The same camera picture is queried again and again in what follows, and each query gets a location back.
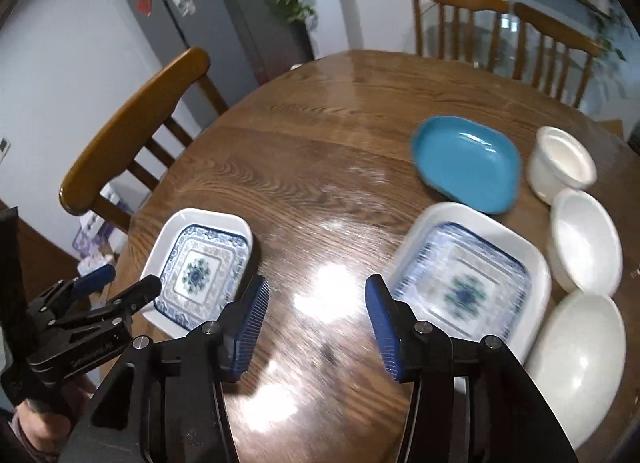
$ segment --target blue oval plate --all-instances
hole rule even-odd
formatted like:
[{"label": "blue oval plate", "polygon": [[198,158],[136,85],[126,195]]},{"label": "blue oval plate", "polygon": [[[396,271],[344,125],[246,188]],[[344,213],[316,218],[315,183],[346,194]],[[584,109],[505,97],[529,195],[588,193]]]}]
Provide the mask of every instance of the blue oval plate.
[{"label": "blue oval plate", "polygon": [[520,154],[505,135],[456,116],[426,120],[411,139],[422,180],[485,214],[511,208],[520,185]]}]

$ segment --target white round bowl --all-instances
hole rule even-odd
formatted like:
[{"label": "white round bowl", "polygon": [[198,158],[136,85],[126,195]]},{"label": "white round bowl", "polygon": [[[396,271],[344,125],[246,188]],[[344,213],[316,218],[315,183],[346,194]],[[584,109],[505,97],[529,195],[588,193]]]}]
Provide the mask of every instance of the white round bowl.
[{"label": "white round bowl", "polygon": [[569,133],[541,127],[527,169],[529,186],[550,205],[558,192],[586,189],[596,181],[596,166],[584,146]]},{"label": "white round bowl", "polygon": [[578,448],[599,426],[625,366],[625,326],[614,302],[576,291],[554,310],[526,369]]},{"label": "white round bowl", "polygon": [[565,290],[610,296],[618,289],[618,231],[604,207],[587,193],[565,189],[556,196],[546,250],[551,273]]}]

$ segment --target chair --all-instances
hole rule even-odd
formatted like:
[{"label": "chair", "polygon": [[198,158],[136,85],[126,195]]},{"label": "chair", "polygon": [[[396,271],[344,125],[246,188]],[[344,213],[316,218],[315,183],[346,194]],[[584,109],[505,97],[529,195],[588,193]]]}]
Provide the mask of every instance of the chair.
[{"label": "chair", "polygon": [[[502,15],[509,13],[509,2],[507,0],[433,0],[438,3],[440,23],[438,25],[438,58],[444,59],[444,7],[453,6],[452,24],[452,58],[459,59],[460,55],[460,8],[469,10],[468,22],[466,23],[465,36],[465,61],[471,62],[474,50],[474,17],[476,11],[495,11],[494,29],[491,36],[491,46],[489,49],[489,61],[487,69],[494,70],[495,58],[498,50],[498,39],[500,37],[500,20]],[[416,54],[422,56],[422,21],[420,20],[420,0],[414,2],[415,19],[415,45]]]},{"label": "chair", "polygon": [[597,58],[602,49],[598,43],[594,42],[582,33],[577,32],[560,21],[549,17],[537,10],[517,2],[513,6],[513,13],[520,19],[520,30],[518,32],[518,50],[516,52],[516,63],[513,70],[513,78],[515,80],[522,80],[522,73],[527,61],[527,24],[531,24],[535,29],[540,32],[540,44],[538,47],[538,55],[536,57],[536,65],[533,71],[533,80],[531,85],[538,89],[540,80],[542,78],[543,68],[543,56],[545,53],[545,38],[547,36],[553,39],[553,46],[551,47],[548,70],[546,71],[545,85],[543,87],[543,93],[551,95],[551,86],[556,74],[556,46],[558,42],[564,44],[564,55],[562,56],[562,70],[560,72],[560,79],[558,82],[558,88],[556,89],[555,99],[560,101],[562,92],[564,91],[564,85],[566,83],[566,77],[569,72],[569,50],[577,49],[587,53],[587,59],[582,69],[582,78],[578,87],[577,93],[575,93],[574,107],[580,105],[584,90],[589,82],[591,63],[594,58]]},{"label": "chair", "polygon": [[135,161],[145,147],[167,168],[174,158],[152,137],[164,125],[187,147],[190,136],[172,118],[185,91],[198,83],[220,115],[227,109],[213,82],[207,77],[209,56],[200,48],[190,48],[143,85],[92,139],[65,176],[60,187],[60,203],[74,216],[94,211],[124,233],[129,231],[129,215],[100,195],[100,190],[128,170],[149,190],[158,180]]}]

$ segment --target wooden dining table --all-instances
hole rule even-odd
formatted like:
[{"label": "wooden dining table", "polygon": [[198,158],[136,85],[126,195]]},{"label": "wooden dining table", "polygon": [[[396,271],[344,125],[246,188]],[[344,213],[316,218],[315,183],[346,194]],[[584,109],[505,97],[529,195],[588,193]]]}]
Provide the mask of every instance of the wooden dining table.
[{"label": "wooden dining table", "polygon": [[[306,64],[261,87],[195,139],[131,223],[110,297],[140,277],[164,223],[194,207],[251,227],[271,300],[250,369],[226,409],[242,463],[394,461],[410,385],[386,374],[364,304],[414,220],[445,198],[412,164],[426,118],[462,116],[513,141],[526,166],[541,126],[574,135],[594,159],[588,192],[610,213],[623,248],[613,299],[626,328],[615,401],[578,450],[601,461],[638,411],[640,158],[618,137],[529,85],[469,64],[354,50]],[[545,252],[549,207],[526,181],[495,216]],[[566,293],[556,283],[546,317]],[[167,337],[136,315],[136,335]]]}]

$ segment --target gray refrigerator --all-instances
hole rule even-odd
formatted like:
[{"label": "gray refrigerator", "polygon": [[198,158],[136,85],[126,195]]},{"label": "gray refrigerator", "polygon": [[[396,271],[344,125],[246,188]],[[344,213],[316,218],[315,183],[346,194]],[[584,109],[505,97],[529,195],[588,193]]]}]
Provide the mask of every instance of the gray refrigerator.
[{"label": "gray refrigerator", "polygon": [[[304,25],[288,24],[269,0],[127,0],[162,65],[203,48],[209,77],[229,106],[260,85],[313,59]],[[198,125],[216,117],[196,86],[183,101]]]}]

